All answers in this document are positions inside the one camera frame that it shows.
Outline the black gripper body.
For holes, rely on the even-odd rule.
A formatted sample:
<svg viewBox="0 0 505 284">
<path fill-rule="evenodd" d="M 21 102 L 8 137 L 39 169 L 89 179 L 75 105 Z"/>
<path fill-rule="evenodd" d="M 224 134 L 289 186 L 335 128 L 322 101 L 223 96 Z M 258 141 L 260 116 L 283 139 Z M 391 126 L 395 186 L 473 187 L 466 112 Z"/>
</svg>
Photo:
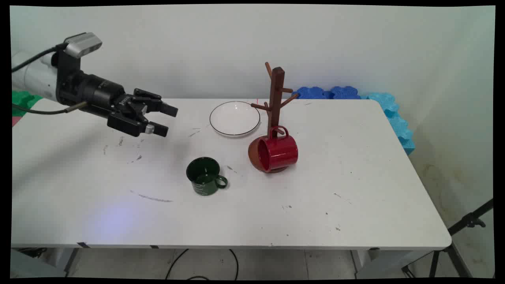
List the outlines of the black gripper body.
<svg viewBox="0 0 505 284">
<path fill-rule="evenodd" d="M 148 112 L 144 102 L 134 101 L 118 83 L 96 75 L 86 74 L 76 59 L 62 50 L 52 56 L 56 68 L 56 100 L 62 105 L 74 106 L 86 102 L 81 111 L 103 118 L 123 115 L 129 119 L 143 119 Z"/>
</svg>

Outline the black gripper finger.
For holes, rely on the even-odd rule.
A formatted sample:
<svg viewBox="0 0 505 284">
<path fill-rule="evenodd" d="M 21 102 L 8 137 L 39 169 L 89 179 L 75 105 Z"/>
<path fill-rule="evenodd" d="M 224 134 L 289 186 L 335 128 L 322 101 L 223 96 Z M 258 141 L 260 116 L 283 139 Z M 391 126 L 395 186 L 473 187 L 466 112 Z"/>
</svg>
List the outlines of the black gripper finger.
<svg viewBox="0 0 505 284">
<path fill-rule="evenodd" d="M 128 135 L 138 137 L 141 133 L 166 137 L 169 127 L 153 121 L 141 122 L 127 118 L 121 113 L 112 112 L 108 116 L 107 126 Z"/>
<path fill-rule="evenodd" d="M 135 88 L 132 102 L 146 105 L 146 112 L 161 112 L 171 117 L 178 114 L 178 108 L 164 103 L 160 95 L 139 88 Z"/>
</svg>

